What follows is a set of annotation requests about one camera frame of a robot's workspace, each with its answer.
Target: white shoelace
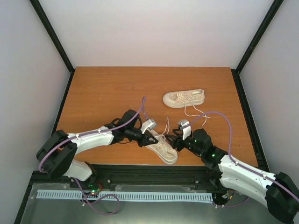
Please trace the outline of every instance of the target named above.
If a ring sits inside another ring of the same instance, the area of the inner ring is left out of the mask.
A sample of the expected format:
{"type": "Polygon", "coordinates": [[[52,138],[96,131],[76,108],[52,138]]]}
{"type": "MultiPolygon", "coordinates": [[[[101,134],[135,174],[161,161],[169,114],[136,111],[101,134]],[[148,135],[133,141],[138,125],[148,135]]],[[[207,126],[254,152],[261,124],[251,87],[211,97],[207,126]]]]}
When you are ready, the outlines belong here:
{"type": "MultiPolygon", "coordinates": [[[[188,100],[189,103],[193,106],[193,108],[194,108],[195,110],[197,110],[197,111],[199,111],[199,112],[201,112],[201,113],[204,113],[204,112],[202,112],[201,110],[197,109],[197,108],[194,106],[194,104],[191,102],[191,100],[187,97],[187,94],[185,93],[185,108],[184,108],[184,111],[185,111],[185,115],[186,115],[186,116],[188,116],[188,117],[199,116],[199,114],[188,115],[188,114],[186,113],[186,101],[187,101],[187,100],[188,100]]],[[[205,122],[202,124],[202,126],[205,125],[207,118],[210,118],[210,117],[208,117],[208,116],[206,116],[206,115],[204,115],[203,117],[205,118],[205,122]]]]}

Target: white sneaker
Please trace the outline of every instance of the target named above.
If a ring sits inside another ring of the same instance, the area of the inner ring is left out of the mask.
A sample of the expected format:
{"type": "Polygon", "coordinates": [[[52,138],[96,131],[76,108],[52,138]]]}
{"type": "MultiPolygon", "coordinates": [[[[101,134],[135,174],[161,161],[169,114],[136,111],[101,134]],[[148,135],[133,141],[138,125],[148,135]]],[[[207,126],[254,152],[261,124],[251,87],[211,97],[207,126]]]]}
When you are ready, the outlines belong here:
{"type": "Polygon", "coordinates": [[[156,153],[160,159],[166,164],[173,164],[178,160],[178,153],[175,149],[173,149],[169,143],[166,141],[164,135],[160,135],[154,130],[150,130],[151,134],[158,139],[157,144],[146,146],[151,151],[156,153]]]}
{"type": "Polygon", "coordinates": [[[200,105],[205,101],[205,93],[202,89],[169,92],[163,96],[163,102],[172,108],[182,108],[186,106],[200,105]]]}

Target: black frame post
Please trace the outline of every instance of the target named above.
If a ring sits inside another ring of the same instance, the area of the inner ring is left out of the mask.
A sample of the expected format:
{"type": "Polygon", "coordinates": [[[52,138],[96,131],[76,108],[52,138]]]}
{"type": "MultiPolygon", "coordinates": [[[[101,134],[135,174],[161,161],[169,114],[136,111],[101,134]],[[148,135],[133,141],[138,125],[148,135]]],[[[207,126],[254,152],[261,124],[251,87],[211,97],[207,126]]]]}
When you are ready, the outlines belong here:
{"type": "Polygon", "coordinates": [[[38,17],[40,18],[41,22],[43,23],[43,26],[45,27],[46,31],[48,32],[51,40],[53,41],[56,49],[58,50],[63,62],[65,63],[65,66],[67,67],[67,69],[69,70],[70,73],[74,72],[75,69],[72,66],[68,56],[66,55],[66,52],[64,50],[64,48],[62,47],[58,36],[56,35],[45,11],[43,10],[43,7],[41,5],[41,3],[39,2],[39,0],[30,0],[33,8],[35,9],[38,17]]]}
{"type": "Polygon", "coordinates": [[[256,48],[258,42],[262,38],[264,32],[268,28],[269,24],[271,23],[273,17],[275,16],[276,12],[278,11],[281,4],[284,2],[284,0],[274,0],[270,9],[268,10],[265,18],[263,19],[260,27],[258,28],[256,34],[254,35],[252,41],[250,42],[247,50],[245,51],[245,54],[243,55],[241,61],[238,64],[238,67],[235,69],[236,73],[239,75],[244,68],[246,62],[250,58],[252,52],[256,48]]]}

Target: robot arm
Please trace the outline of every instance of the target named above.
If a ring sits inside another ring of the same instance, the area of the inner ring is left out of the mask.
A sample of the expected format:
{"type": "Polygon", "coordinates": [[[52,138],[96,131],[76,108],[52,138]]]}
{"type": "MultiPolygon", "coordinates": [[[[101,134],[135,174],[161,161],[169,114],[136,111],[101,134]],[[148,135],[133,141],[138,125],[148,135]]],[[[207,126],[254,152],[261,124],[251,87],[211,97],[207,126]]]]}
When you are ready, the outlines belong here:
{"type": "Polygon", "coordinates": [[[153,129],[156,124],[152,119],[143,123],[140,128],[134,127],[137,120],[141,119],[136,116],[127,125],[127,123],[136,114],[133,110],[128,110],[121,119],[115,119],[109,124],[104,125],[93,131],[84,133],[69,133],[64,131],[56,131],[51,138],[36,154],[36,158],[41,162],[45,157],[46,160],[42,164],[43,170],[50,178],[59,178],[63,175],[77,178],[80,181],[93,182],[93,170],[86,162],[79,162],[74,159],[74,156],[85,150],[98,147],[108,146],[124,140],[135,140],[139,147],[158,143],[157,139],[148,131],[153,129]],[[49,152],[59,143],[66,142],[59,149],[49,155],[49,152]]]}
{"type": "Polygon", "coordinates": [[[299,197],[299,190],[288,175],[265,172],[237,160],[214,146],[204,129],[192,133],[187,120],[180,121],[178,129],[173,129],[173,132],[175,135],[166,135],[173,148],[178,151],[187,148],[200,157],[209,169],[218,171],[219,175],[210,179],[211,184],[247,195],[268,208],[279,221],[286,224],[292,222],[299,210],[298,201],[271,181],[278,182],[299,197]]]}

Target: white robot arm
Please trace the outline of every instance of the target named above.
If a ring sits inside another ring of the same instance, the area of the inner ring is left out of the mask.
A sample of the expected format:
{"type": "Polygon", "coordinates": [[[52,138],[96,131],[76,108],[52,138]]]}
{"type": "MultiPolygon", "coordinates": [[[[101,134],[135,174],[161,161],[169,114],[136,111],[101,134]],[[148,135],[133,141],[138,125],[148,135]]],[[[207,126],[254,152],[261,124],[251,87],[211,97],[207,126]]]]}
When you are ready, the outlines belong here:
{"type": "Polygon", "coordinates": [[[140,120],[141,123],[139,115],[136,116],[135,111],[128,110],[121,119],[115,119],[92,131],[69,134],[62,130],[56,131],[36,154],[36,158],[41,162],[41,171],[46,172],[51,178],[65,175],[86,181],[91,177],[93,171],[87,162],[75,160],[75,155],[94,147],[121,142],[124,138],[129,141],[137,141],[140,147],[158,143],[157,139],[148,131],[156,126],[154,120],[148,119],[139,128],[136,128],[134,125],[137,120],[140,120]]]}

